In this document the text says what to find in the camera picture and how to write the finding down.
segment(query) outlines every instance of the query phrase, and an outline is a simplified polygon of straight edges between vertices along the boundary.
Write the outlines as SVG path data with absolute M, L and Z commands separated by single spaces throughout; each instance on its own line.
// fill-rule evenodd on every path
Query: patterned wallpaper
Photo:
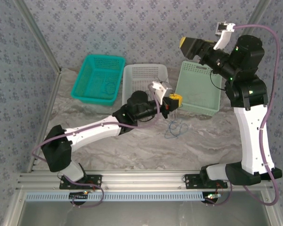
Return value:
M 269 146 L 276 166 L 283 170 L 283 0 L 275 0 L 269 5 L 261 19 L 261 24 L 270 26 L 280 38 L 281 55 L 278 71 L 278 83 L 276 87 L 275 105 L 268 120 Z M 258 76 L 263 78 L 267 89 L 271 90 L 274 62 L 275 42 L 266 31 L 256 29 L 253 35 L 260 37 L 263 41 L 265 56 L 259 65 Z M 280 204 L 283 207 L 283 178 L 279 179 Z
M 180 66 L 182 36 L 216 40 L 217 21 L 245 24 L 258 0 L 25 0 L 62 67 L 87 54 Z
M 55 74 L 12 0 L 0 0 L 0 225 L 25 172 Z

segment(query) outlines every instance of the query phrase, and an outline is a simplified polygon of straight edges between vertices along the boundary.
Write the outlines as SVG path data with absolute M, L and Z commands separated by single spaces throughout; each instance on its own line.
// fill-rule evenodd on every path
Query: gray marble surface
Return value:
M 179 72 L 179 69 L 168 68 L 169 81 L 174 88 Z M 63 128 L 71 128 L 101 120 L 121 106 L 122 85 L 117 100 L 111 107 L 84 104 L 71 98 L 70 92 L 76 77 L 77 72 L 62 70 L 62 80 L 47 132 L 58 124 Z M 189 127 L 178 139 L 164 138 L 173 115 L 167 120 L 160 117 L 157 124 L 149 129 L 134 129 L 121 136 L 86 145 L 74 152 L 72 159 L 81 163 L 86 170 L 199 170 L 201 166 L 211 163 L 241 160 L 238 122 L 224 93 L 221 95 L 220 111 L 213 117 L 180 109 L 176 116 Z M 43 162 L 37 162 L 34 167 L 47 168 Z

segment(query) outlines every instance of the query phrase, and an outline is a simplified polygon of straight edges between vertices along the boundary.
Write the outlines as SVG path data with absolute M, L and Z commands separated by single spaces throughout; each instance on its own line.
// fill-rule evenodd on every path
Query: black mounting bracket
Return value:
M 95 184 L 101 186 L 102 184 L 102 175 L 85 175 L 84 181 L 77 181 L 82 184 Z M 70 183 L 64 176 L 61 177 L 60 181 L 61 190 L 97 190 L 96 187 L 90 186 L 80 186 Z
M 219 189 L 227 188 L 227 183 L 222 180 L 212 180 L 210 183 L 204 184 L 199 174 L 186 174 L 183 177 L 186 189 Z
M 72 193 L 69 193 L 68 198 L 70 200 L 73 200 L 74 198 L 82 200 L 82 201 L 74 201 L 75 205 L 80 206 L 80 205 L 83 205 L 86 202 L 84 200 L 86 200 L 88 198 L 88 194 L 85 194 L 84 192 L 72 192 Z

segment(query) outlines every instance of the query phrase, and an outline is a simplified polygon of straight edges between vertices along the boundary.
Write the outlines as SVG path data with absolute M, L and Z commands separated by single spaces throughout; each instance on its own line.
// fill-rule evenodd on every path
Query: purple cable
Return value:
M 214 206 L 221 206 L 221 205 L 223 205 L 223 204 L 226 204 L 229 200 L 230 200 L 230 197 L 231 197 L 231 195 L 232 195 L 232 191 L 233 191 L 233 185 L 232 185 L 232 183 L 229 181 L 229 183 L 230 183 L 230 193 L 228 194 L 228 197 L 222 202 L 222 203 L 214 203 L 212 200 L 210 200 L 210 199 L 205 199 L 206 201 L 208 201 L 208 202 L 210 202 L 210 203 L 212 203 Z
M 267 113 L 266 115 L 264 116 L 262 122 L 261 122 L 261 125 L 260 125 L 260 131 L 259 131 L 259 146 L 260 146 L 260 152 L 261 152 L 261 156 L 262 156 L 262 160 L 263 160 L 263 163 L 265 165 L 265 168 L 268 172 L 268 175 L 270 176 L 272 182 L 273 182 L 273 185 L 274 185 L 274 189 L 275 189 L 275 199 L 270 202 L 270 203 L 266 203 L 266 202 L 263 202 L 261 201 L 259 198 L 257 198 L 253 193 L 250 192 L 250 190 L 246 187 L 246 186 L 243 186 L 244 189 L 254 198 L 256 199 L 259 203 L 263 204 L 263 205 L 266 205 L 266 206 L 272 206 L 272 205 L 275 205 L 278 200 L 279 200 L 279 188 L 278 188 L 278 184 L 267 164 L 267 161 L 266 161 L 266 157 L 265 157 L 265 153 L 264 153 L 264 148 L 263 148 L 263 128 L 266 124 L 266 121 L 270 115 L 270 112 L 272 110 L 272 106 L 273 106 L 273 103 L 274 103 L 274 98 L 275 98 L 275 84 L 276 84 L 276 80 L 277 80 L 277 73 L 278 73 L 278 66 L 279 66 L 279 58 L 280 58 L 280 41 L 279 41 L 279 37 L 277 35 L 277 33 L 275 31 L 273 31 L 272 29 L 270 29 L 269 27 L 267 26 L 264 26 L 264 25 L 259 25 L 259 24 L 246 24 L 246 25 L 240 25 L 240 26 L 235 26 L 234 29 L 241 29 L 241 28 L 247 28 L 247 27 L 256 27 L 256 28 L 263 28 L 267 31 L 269 31 L 272 36 L 274 37 L 275 39 L 275 43 L 276 43 L 276 60 L 275 60 L 275 69 L 274 69 L 274 76 L 273 76 L 273 85 L 272 85 L 272 92 L 271 92 L 271 97 L 270 97 L 270 102 L 269 102 L 269 105 L 268 105 L 268 108 L 267 108 Z
M 100 204 L 103 202 L 104 197 L 105 197 L 105 192 L 104 192 L 104 190 L 103 190 L 100 186 L 95 185 L 95 184 L 82 184 L 82 183 L 77 183 L 77 182 L 75 182 L 75 181 L 72 181 L 70 178 L 68 178 L 68 177 L 65 176 L 65 175 L 64 175 L 64 177 L 65 177 L 71 184 L 80 185 L 80 186 L 96 187 L 96 188 L 98 188 L 98 189 L 100 189 L 100 190 L 102 191 L 102 197 L 101 197 L 101 199 L 100 199 L 96 204 L 92 204 L 92 205 L 84 205 L 84 206 L 75 205 L 75 199 L 76 199 L 76 197 L 79 196 L 79 195 L 75 195 L 75 196 L 73 197 L 73 199 L 72 199 L 72 202 L 71 202 L 71 203 L 73 204 L 73 206 L 76 206 L 76 207 L 78 207 L 78 208 L 92 208 L 92 207 L 96 207 L 96 206 L 100 205 Z

